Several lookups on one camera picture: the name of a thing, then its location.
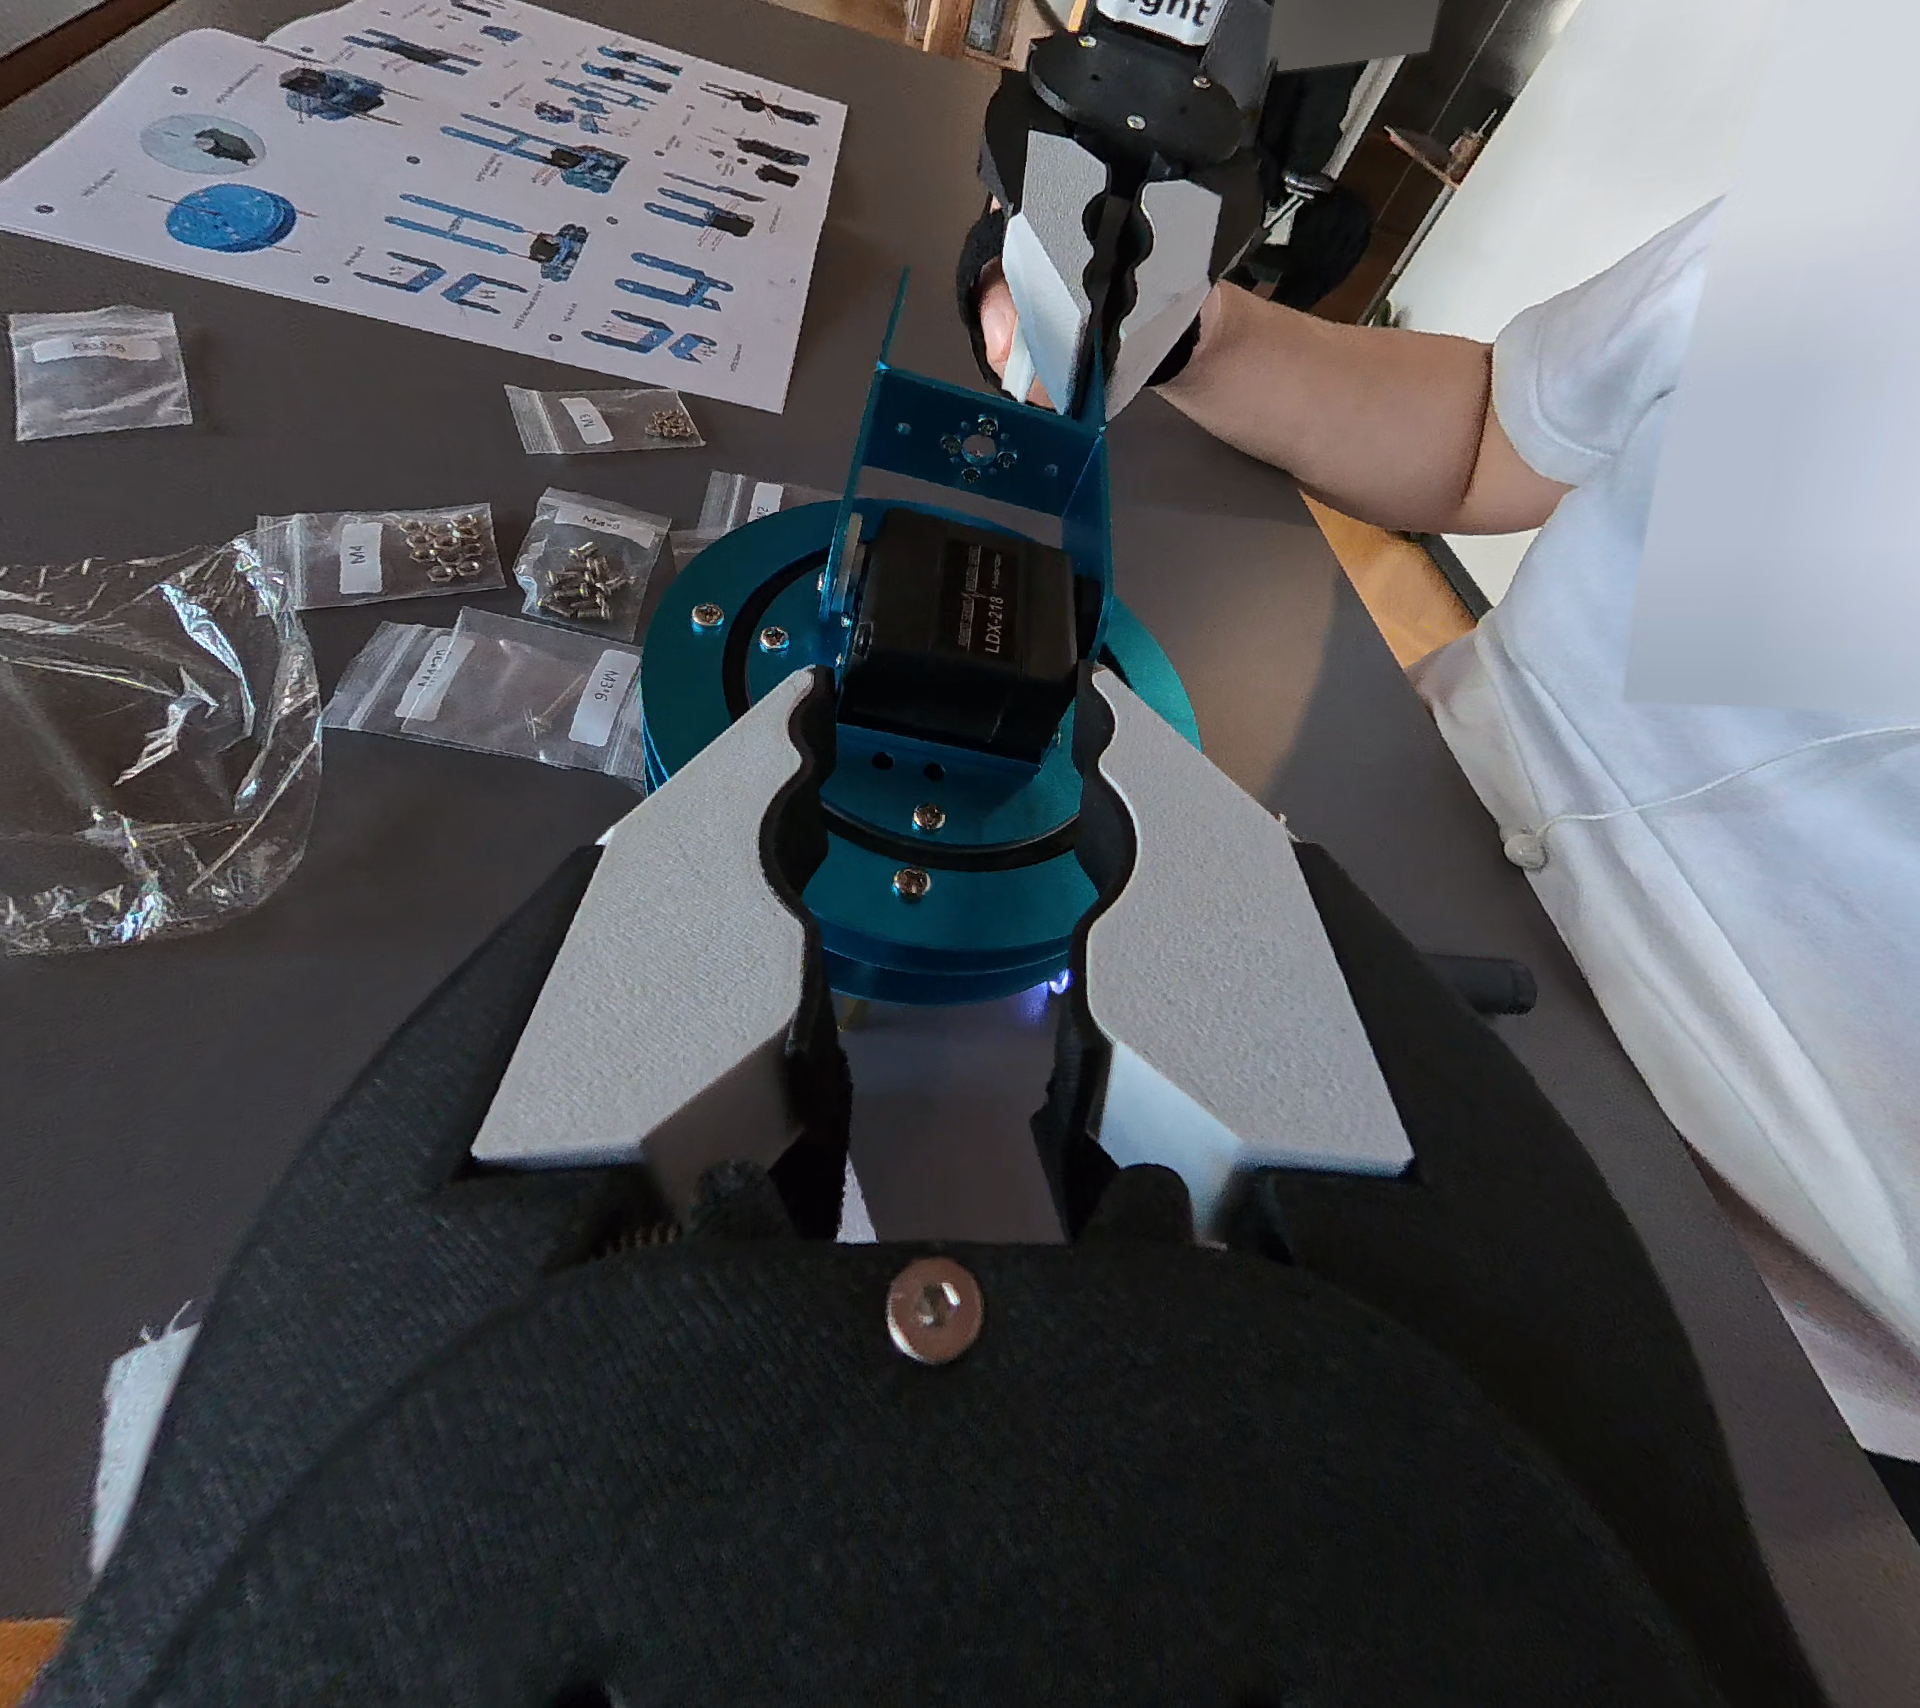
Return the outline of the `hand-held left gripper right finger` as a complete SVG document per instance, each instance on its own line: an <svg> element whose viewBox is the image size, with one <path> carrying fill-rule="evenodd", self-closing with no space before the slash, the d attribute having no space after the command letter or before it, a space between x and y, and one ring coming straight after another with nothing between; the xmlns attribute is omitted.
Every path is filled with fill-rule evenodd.
<svg viewBox="0 0 1920 1708"><path fill-rule="evenodd" d="M1173 1172L1209 1241L1256 1173L1401 1177L1413 1149L1286 826L1104 665L1072 759L1093 903L1032 1120L1067 1240L1123 1167Z"/></svg>

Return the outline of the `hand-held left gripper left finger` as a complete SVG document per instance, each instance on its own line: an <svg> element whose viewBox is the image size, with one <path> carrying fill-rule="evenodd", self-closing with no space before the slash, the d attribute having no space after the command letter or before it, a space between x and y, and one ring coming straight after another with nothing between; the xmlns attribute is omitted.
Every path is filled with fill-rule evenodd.
<svg viewBox="0 0 1920 1708"><path fill-rule="evenodd" d="M838 1238L850 1066L801 900L834 749L832 673L794 669L604 836L480 1166L640 1166L692 1224L707 1167L752 1161L799 1236Z"/></svg>

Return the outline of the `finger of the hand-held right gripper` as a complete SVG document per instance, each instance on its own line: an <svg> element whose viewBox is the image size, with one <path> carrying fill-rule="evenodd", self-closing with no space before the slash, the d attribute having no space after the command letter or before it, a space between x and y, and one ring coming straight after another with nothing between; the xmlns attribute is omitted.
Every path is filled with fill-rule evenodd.
<svg viewBox="0 0 1920 1708"><path fill-rule="evenodd" d="M1013 312L1002 385L1061 413L1114 417L1139 360L1139 155L1025 129L998 266Z"/></svg>
<svg viewBox="0 0 1920 1708"><path fill-rule="evenodd" d="M1118 268L1115 330L1105 349L1105 391L1145 387L1187 333L1212 286L1220 196L1191 180L1160 180L1135 198L1137 235Z"/></svg>

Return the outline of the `blue toy robot arm base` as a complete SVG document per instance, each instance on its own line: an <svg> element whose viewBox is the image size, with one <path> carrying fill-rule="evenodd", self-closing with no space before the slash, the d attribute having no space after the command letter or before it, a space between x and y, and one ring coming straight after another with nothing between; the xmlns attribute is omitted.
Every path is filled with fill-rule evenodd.
<svg viewBox="0 0 1920 1708"><path fill-rule="evenodd" d="M1104 429L1099 385L1061 416L915 375L883 346L838 500L720 533L651 613L656 784L791 671L830 671L827 855L803 901L839 994L953 1005L1065 973L1091 903L1081 664L1200 742L1173 664L1111 588Z"/></svg>

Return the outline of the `person's right forearm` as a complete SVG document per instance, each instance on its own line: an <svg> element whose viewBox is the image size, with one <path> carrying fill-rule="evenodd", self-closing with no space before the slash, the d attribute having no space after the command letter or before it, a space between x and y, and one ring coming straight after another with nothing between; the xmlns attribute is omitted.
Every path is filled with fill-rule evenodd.
<svg viewBox="0 0 1920 1708"><path fill-rule="evenodd" d="M1570 494L1508 438L1490 344L1338 324L1227 282L1197 319L1162 395L1349 517L1395 533L1502 536L1539 528Z"/></svg>

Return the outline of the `dark grey desk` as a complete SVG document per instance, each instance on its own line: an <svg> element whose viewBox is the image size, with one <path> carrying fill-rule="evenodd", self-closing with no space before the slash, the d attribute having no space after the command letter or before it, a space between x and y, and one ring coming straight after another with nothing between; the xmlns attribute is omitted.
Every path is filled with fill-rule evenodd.
<svg viewBox="0 0 1920 1708"><path fill-rule="evenodd" d="M4 52L107 0L4 0ZM184 29L266 36L347 0L179 0L4 109L4 169ZM902 360L971 379L952 256L973 217L990 68L767 0L524 0L848 106L783 413L701 404L706 453L602 488L688 516L711 465L845 469L900 269ZM185 429L13 441L4 559L139 558L257 512L543 486L502 387L510 351L4 237L4 312L169 309ZM1145 400L1118 421L1115 579L1164 642L1207 753L1319 841L1420 947L1521 960L1499 1034L1581 1137L1687 1330L1750 1528L1822 1696L1916 1703L1916 1546L1861 1463L1687 1149L1619 1051L1331 545L1282 474ZM243 1227L383 1035L632 794L536 763L347 736L266 906L209 934L4 961L4 1614L83 1588L107 1361L204 1300Z"/></svg>

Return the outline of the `person's right hand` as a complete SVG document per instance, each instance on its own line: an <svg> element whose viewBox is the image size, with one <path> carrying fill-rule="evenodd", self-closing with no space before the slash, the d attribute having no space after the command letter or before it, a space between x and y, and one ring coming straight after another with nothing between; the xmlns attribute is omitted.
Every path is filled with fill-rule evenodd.
<svg viewBox="0 0 1920 1708"><path fill-rule="evenodd" d="M969 317L976 360L988 384L1003 389L1003 375L1020 333L1020 312L1013 292L993 256L973 276L964 295Z"/></svg>

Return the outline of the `clear bag of thin pins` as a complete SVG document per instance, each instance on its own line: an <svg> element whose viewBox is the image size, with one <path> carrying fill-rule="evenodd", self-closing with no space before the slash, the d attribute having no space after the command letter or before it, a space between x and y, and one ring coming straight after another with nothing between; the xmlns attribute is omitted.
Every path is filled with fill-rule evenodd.
<svg viewBox="0 0 1920 1708"><path fill-rule="evenodd" d="M322 711L329 731L454 740L441 709L478 634L382 620L347 661Z"/></svg>
<svg viewBox="0 0 1920 1708"><path fill-rule="evenodd" d="M438 669L436 711L407 730L441 744L646 785L641 652L518 616L463 610Z"/></svg>

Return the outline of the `small clear zip bag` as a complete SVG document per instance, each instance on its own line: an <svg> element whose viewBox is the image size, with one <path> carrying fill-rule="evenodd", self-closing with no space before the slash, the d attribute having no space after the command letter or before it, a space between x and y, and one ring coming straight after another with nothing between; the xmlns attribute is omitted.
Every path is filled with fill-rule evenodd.
<svg viewBox="0 0 1920 1708"><path fill-rule="evenodd" d="M13 435L21 444L191 424L177 321L107 306L12 314Z"/></svg>
<svg viewBox="0 0 1920 1708"><path fill-rule="evenodd" d="M696 522L669 529L675 565L679 570L688 568L710 544L750 522L781 510L838 500L838 490L822 490L801 481L765 480L742 471L710 471Z"/></svg>

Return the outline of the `clear bag of metal screws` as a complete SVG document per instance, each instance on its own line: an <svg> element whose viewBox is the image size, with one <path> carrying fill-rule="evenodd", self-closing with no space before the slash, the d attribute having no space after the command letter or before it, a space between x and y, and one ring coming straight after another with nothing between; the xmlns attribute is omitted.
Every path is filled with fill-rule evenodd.
<svg viewBox="0 0 1920 1708"><path fill-rule="evenodd" d="M669 520L547 488L514 564L521 616L632 642Z"/></svg>

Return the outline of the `person's white shirt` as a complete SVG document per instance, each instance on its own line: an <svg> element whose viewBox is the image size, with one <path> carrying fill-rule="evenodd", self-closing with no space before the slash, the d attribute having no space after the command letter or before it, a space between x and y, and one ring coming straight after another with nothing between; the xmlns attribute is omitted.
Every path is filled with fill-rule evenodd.
<svg viewBox="0 0 1920 1708"><path fill-rule="evenodd" d="M1499 424L1570 494L1411 679L1854 1438L1916 1462L1916 725L1622 691L1714 229L1504 325Z"/></svg>

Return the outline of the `clear bag of small screws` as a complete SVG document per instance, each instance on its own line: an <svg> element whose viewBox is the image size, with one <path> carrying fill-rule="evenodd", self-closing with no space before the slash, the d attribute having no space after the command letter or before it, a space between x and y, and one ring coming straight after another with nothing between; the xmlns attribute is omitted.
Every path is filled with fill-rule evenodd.
<svg viewBox="0 0 1920 1708"><path fill-rule="evenodd" d="M703 447L683 397L667 387L534 389L510 384L505 404L534 455Z"/></svg>

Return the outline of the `clear bag of metal nuts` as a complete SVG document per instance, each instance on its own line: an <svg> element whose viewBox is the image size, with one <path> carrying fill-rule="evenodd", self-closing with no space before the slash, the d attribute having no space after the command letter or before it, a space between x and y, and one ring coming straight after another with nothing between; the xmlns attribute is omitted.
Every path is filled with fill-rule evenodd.
<svg viewBox="0 0 1920 1708"><path fill-rule="evenodd" d="M434 510L259 516L253 545L298 612L496 592L504 579L485 502Z"/></svg>

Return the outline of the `crumpled clear plastic wrap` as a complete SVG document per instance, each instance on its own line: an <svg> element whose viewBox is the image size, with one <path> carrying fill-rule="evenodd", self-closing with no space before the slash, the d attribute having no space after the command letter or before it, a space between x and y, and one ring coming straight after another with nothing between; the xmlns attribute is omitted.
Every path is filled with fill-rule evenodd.
<svg viewBox="0 0 1920 1708"><path fill-rule="evenodd" d="M2 943L126 947L249 914L306 851L322 691L249 536L2 568Z"/></svg>

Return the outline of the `printed instruction sheet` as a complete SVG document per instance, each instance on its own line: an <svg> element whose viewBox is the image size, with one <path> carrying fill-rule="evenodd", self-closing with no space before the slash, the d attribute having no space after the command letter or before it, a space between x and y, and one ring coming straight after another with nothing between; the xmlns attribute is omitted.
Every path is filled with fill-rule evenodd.
<svg viewBox="0 0 1920 1708"><path fill-rule="evenodd" d="M524 0L193 29L4 182L4 229L785 406L845 107Z"/></svg>

